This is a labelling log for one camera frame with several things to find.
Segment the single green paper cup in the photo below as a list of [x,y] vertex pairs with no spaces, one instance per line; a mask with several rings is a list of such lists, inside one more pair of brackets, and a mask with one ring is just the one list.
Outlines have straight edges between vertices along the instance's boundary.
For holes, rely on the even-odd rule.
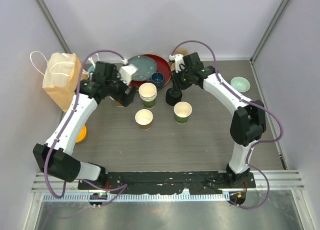
[[188,121],[193,109],[189,103],[181,101],[174,106],[173,110],[176,122],[184,124]]

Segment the black cup lid stack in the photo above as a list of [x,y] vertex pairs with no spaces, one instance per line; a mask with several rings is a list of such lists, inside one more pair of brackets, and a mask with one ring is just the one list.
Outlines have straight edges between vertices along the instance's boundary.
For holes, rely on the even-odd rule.
[[181,98],[171,98],[170,97],[170,90],[171,88],[169,88],[167,91],[166,91],[166,94],[165,94],[165,101],[168,105],[170,106],[175,106],[177,103],[181,102],[181,99],[182,99],[182,93],[181,93]]

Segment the brown paper cup stack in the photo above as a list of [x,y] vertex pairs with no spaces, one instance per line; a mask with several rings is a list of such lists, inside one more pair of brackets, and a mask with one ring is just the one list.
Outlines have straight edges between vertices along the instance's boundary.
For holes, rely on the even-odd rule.
[[112,100],[112,102],[115,104],[115,106],[120,107],[120,108],[124,107],[124,106],[119,102],[118,96],[110,96],[109,98]]

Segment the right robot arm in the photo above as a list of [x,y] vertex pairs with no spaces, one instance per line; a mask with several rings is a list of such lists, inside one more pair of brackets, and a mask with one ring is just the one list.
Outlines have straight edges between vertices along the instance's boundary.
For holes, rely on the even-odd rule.
[[212,94],[232,115],[230,135],[234,141],[231,160],[226,166],[224,183],[236,188],[248,177],[251,148],[266,131],[264,104],[252,101],[232,88],[213,66],[205,67],[199,55],[174,54],[169,57],[172,87],[166,91],[165,101],[174,106],[181,102],[182,91],[197,85]]

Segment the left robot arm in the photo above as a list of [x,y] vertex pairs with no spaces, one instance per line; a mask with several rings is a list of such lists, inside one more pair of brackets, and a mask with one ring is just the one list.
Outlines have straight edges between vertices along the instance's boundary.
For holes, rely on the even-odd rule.
[[117,68],[114,64],[97,62],[89,79],[81,80],[62,121],[44,144],[36,144],[33,154],[39,169],[66,182],[89,180],[100,190],[107,182],[105,168],[80,162],[72,157],[76,140],[89,116],[100,102],[110,96],[122,106],[133,102],[137,87],[129,87],[138,68],[132,64]]

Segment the green paper cup stack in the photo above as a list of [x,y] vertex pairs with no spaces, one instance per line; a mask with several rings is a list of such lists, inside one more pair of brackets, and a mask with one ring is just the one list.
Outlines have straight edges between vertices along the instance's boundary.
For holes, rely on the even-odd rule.
[[144,83],[138,89],[140,98],[146,108],[153,108],[156,104],[157,88],[152,83]]

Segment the single brown paper cup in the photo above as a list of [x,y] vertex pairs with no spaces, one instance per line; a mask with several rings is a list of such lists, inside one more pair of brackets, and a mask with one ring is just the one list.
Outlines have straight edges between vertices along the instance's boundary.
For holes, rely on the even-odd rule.
[[135,114],[135,121],[142,130],[148,130],[153,123],[153,114],[150,110],[141,109]]

